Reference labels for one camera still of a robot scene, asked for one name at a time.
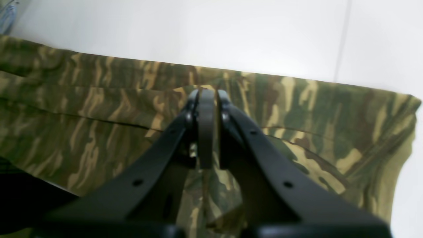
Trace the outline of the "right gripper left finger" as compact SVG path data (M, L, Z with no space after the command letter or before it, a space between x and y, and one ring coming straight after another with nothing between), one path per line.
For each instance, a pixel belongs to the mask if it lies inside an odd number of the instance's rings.
M130 167L96 191L47 214L35 238L184 238L176 225L197 161L212 167L215 92L194 90L181 113Z

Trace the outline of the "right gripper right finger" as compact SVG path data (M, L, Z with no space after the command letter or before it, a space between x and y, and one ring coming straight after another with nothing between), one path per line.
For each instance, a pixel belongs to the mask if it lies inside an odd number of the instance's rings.
M247 222L241 238L392 237L384 221L297 169L223 90L217 108L220 168L238 182Z

